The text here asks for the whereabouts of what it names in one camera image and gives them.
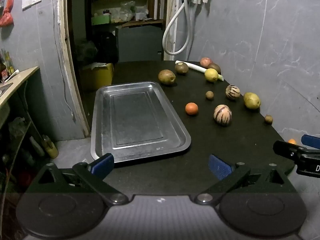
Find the orange fruit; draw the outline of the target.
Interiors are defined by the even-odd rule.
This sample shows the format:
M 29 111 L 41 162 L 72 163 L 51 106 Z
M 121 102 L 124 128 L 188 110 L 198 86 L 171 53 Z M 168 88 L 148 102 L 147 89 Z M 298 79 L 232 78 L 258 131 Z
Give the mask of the orange fruit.
M 291 143 L 291 144 L 295 144 L 295 145 L 297 144 L 297 142 L 295 141 L 295 139 L 290 139 L 290 140 L 288 140 L 288 142 Z

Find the small brown nut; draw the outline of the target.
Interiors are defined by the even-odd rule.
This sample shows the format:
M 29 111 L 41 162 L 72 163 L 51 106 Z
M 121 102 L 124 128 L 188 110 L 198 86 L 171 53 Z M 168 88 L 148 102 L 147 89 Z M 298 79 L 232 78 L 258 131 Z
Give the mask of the small brown nut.
M 271 115 L 266 115 L 265 122 L 271 124 L 273 122 L 273 117 Z

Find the large striped pepino melon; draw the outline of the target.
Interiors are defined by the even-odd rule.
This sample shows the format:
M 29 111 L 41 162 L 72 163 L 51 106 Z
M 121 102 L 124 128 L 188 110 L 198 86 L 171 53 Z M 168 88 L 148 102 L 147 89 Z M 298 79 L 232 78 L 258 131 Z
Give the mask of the large striped pepino melon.
M 232 111 L 227 105 L 218 105 L 214 109 L 213 118 L 218 124 L 229 125 L 232 120 Z

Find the yellow-green pear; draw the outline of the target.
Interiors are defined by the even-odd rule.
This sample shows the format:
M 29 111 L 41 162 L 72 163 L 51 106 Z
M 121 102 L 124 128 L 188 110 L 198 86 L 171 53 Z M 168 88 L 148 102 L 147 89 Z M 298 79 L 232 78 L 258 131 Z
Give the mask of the yellow-green pear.
M 261 105 L 261 100 L 257 94 L 247 92 L 244 94 L 244 104 L 249 109 L 258 109 Z

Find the small orange tangerine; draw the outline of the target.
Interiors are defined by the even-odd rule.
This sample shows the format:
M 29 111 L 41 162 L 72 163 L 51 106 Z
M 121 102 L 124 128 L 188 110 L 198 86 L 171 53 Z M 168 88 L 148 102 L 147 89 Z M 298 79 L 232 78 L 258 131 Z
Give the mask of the small orange tangerine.
M 197 115 L 199 112 L 199 107 L 196 103 L 194 102 L 189 102 L 185 106 L 185 112 L 188 115 Z

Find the metal baking tray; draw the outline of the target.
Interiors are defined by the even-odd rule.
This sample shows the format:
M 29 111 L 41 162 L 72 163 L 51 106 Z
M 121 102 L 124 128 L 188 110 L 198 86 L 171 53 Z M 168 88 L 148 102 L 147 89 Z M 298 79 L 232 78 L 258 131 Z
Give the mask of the metal baking tray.
M 91 156 L 115 163 L 187 150 L 191 136 L 159 83 L 105 86 L 94 101 Z

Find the small brown longan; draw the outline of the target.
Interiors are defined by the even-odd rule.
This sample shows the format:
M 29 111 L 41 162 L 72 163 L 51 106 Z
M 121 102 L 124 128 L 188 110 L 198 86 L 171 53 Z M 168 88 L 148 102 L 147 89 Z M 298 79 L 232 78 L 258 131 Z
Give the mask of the small brown longan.
M 205 96 L 206 96 L 207 100 L 213 100 L 214 99 L 214 93 L 211 90 L 207 91 Z

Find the small striped pepino melon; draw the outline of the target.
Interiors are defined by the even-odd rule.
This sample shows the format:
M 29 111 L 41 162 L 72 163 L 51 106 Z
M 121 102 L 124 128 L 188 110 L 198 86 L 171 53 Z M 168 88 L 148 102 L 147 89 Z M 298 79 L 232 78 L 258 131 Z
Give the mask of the small striped pepino melon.
M 240 97 L 240 89 L 235 85 L 228 85 L 225 91 L 227 98 L 235 100 Z

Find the wooden side shelf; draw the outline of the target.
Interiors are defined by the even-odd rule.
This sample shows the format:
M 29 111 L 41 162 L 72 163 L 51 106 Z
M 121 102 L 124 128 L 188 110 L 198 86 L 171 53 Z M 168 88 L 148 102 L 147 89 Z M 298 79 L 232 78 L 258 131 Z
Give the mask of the wooden side shelf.
M 7 101 L 38 69 L 39 66 L 21 72 L 16 70 L 14 74 L 8 78 L 8 81 L 4 85 L 1 85 L 1 126 L 3 126 L 10 113 L 10 107 Z

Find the yellow bin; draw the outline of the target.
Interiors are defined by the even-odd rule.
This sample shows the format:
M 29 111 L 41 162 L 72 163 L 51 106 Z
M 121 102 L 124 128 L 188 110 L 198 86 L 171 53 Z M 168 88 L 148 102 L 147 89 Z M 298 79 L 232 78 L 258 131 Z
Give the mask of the yellow bin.
M 91 88 L 110 86 L 113 79 L 113 64 L 95 62 L 85 66 L 82 74 L 85 84 Z

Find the dark green avocado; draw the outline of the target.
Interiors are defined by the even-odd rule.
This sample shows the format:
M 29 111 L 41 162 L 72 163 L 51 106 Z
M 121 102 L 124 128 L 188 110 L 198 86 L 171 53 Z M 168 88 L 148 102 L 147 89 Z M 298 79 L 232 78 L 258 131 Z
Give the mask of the dark green avocado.
M 221 74 L 221 68 L 219 67 L 219 65 L 215 64 L 215 63 L 210 63 L 208 64 L 207 68 L 212 68 L 214 70 L 217 71 L 218 74 Z

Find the white leek stalk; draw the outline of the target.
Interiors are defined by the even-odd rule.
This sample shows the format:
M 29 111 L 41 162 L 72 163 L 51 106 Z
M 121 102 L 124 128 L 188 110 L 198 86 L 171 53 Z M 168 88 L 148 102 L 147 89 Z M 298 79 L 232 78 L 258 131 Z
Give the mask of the white leek stalk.
M 193 64 L 193 63 L 189 63 L 189 62 L 184 62 L 184 61 L 179 61 L 179 60 L 176 60 L 175 61 L 175 64 L 186 64 L 189 68 L 193 69 L 193 70 L 196 70 L 198 72 L 202 72 L 203 74 L 208 70 L 206 68 L 203 68 L 203 67 L 200 67 L 196 64 Z M 224 78 L 221 74 L 218 74 L 217 75 L 217 79 L 220 80 L 220 81 L 224 81 Z

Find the red apple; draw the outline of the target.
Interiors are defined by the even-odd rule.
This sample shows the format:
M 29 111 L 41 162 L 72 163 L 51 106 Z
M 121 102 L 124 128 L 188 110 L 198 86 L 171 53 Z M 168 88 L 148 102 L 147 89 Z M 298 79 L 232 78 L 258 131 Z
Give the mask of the red apple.
M 200 65 L 203 67 L 203 68 L 208 68 L 210 64 L 212 64 L 213 61 L 208 58 L 208 57 L 203 57 L 202 59 L 200 59 Z

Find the green box on shelf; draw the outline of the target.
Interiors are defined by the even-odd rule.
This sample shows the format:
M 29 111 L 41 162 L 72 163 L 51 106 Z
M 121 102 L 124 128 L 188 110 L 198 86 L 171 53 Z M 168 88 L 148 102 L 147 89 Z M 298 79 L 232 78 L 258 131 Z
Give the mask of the green box on shelf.
M 111 22 L 111 15 L 98 15 L 91 18 L 92 25 L 109 24 Z

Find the red plastic bag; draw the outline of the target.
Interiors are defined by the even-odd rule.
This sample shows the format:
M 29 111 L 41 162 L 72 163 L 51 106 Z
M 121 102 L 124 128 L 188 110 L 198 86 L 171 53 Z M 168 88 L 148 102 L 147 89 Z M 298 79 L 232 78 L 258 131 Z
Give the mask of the red plastic bag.
M 14 23 L 11 11 L 14 6 L 14 0 L 7 0 L 7 5 L 5 9 L 3 10 L 3 14 L 1 16 L 0 20 L 0 27 L 8 27 Z

